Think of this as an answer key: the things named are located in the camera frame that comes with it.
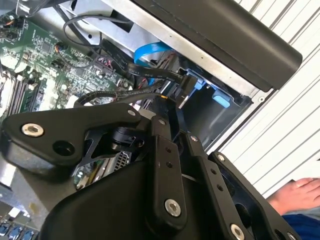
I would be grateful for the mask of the person's hand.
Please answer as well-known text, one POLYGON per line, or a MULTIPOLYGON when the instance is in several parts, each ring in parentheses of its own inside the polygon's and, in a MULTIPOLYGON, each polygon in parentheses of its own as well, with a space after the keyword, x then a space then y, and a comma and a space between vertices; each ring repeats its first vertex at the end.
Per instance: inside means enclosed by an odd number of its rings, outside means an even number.
POLYGON ((290 181, 266 200, 280 215, 319 207, 320 179, 302 178, 290 181))

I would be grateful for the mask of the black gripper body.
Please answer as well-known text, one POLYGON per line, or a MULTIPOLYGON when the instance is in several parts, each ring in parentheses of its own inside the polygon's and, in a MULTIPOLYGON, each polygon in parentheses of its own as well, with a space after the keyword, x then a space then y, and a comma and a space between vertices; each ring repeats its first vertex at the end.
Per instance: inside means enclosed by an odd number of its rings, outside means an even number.
POLYGON ((60 201, 40 230, 42 240, 222 240, 200 185, 182 178, 187 222, 177 233, 152 230, 146 219, 147 165, 124 167, 60 201))

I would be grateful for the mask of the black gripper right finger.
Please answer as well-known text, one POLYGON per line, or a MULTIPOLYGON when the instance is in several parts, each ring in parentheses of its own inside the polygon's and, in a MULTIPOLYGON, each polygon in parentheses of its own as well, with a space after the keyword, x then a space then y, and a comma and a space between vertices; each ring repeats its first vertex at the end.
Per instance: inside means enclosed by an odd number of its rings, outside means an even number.
POLYGON ((205 222, 215 240, 298 240, 297 232, 220 152, 207 155, 187 133, 184 167, 204 191, 205 222))

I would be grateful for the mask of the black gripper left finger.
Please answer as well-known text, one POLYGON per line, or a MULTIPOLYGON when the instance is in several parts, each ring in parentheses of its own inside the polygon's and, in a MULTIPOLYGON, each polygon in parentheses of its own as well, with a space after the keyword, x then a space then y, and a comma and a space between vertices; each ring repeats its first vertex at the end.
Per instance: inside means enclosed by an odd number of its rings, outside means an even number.
POLYGON ((180 154, 174 143, 179 130, 177 108, 171 99, 159 97, 158 101, 164 108, 150 119, 128 100, 11 115, 2 125, 1 153, 18 168, 61 183, 82 161, 132 152, 135 160, 127 166, 147 166, 148 226, 182 230, 187 210, 180 154))

